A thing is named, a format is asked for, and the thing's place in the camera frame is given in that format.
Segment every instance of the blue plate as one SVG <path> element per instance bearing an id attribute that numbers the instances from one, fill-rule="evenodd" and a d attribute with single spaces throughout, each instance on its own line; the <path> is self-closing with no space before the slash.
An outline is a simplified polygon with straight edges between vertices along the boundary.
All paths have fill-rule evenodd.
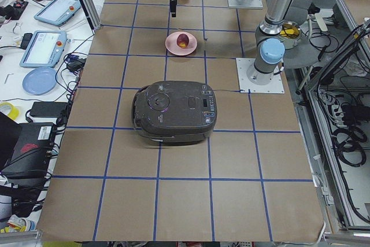
<path id="1" fill-rule="evenodd" d="M 32 95 L 49 92 L 57 84 L 55 69 L 40 67 L 29 72 L 23 79 L 23 89 Z"/>

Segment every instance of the barcode label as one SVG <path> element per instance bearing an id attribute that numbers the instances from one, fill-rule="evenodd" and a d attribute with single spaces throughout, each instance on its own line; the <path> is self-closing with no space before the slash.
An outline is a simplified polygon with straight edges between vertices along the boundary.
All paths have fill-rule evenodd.
<path id="1" fill-rule="evenodd" d="M 51 133 L 51 127 L 41 127 L 38 140 L 48 140 Z"/>

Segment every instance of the yellow tape roll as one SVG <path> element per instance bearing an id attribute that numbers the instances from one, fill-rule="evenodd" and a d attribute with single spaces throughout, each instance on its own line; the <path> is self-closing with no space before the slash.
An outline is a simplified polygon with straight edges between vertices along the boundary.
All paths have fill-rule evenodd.
<path id="1" fill-rule="evenodd" d="M 0 112 L 7 115 L 12 120 L 15 120 L 19 115 L 19 110 L 10 102 L 1 102 Z"/>

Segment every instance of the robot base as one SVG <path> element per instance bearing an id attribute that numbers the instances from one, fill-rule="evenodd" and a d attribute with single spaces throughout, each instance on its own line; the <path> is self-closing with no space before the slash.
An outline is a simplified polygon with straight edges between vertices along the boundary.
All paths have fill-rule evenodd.
<path id="1" fill-rule="evenodd" d="M 237 58 L 236 66 L 238 69 L 239 88 L 244 90 L 242 93 L 265 93 L 265 94 L 284 94 L 283 82 L 280 74 L 273 75 L 270 83 L 266 85 L 258 85 L 250 81 L 247 77 L 247 70 L 249 66 L 253 65 L 254 58 Z M 276 67 L 274 72 L 278 72 L 279 68 Z"/>
<path id="2" fill-rule="evenodd" d="M 238 2 L 237 0 L 227 0 L 229 3 L 229 8 L 238 9 L 263 9 L 262 0 L 243 0 Z"/>

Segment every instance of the blue joint cap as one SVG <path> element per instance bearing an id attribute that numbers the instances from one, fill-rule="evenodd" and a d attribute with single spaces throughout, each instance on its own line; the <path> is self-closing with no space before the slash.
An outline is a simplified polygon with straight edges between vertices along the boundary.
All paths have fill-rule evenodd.
<path id="1" fill-rule="evenodd" d="M 260 53 L 267 64 L 274 65 L 283 58 L 285 47 L 280 40 L 270 38 L 262 42 Z"/>

